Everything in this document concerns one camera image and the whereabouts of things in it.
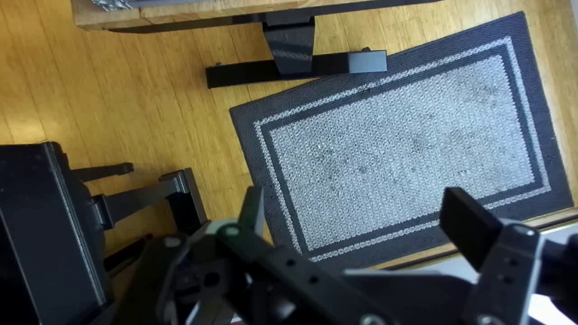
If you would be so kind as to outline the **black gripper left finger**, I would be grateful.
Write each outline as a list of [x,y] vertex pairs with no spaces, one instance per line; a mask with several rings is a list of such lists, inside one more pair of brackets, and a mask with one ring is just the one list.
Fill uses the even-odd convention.
[[227,299],[250,325],[398,325],[376,301],[292,247],[263,238],[264,189],[250,185],[239,220],[218,231],[232,263]]

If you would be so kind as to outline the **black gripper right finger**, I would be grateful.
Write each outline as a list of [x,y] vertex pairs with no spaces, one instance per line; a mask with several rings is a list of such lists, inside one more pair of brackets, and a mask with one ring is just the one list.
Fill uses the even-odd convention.
[[447,187],[440,225],[479,272],[461,319],[467,325],[528,325],[541,276],[541,234],[505,223],[463,187]]

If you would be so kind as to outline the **black robot base box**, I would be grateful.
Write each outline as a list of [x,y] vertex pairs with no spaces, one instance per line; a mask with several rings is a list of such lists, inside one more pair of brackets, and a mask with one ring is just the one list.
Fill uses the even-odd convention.
[[0,146],[3,321],[82,325],[113,303],[106,232],[120,220],[169,202],[176,227],[207,221],[194,171],[115,194],[96,178],[131,173],[131,162],[75,169],[60,144]]

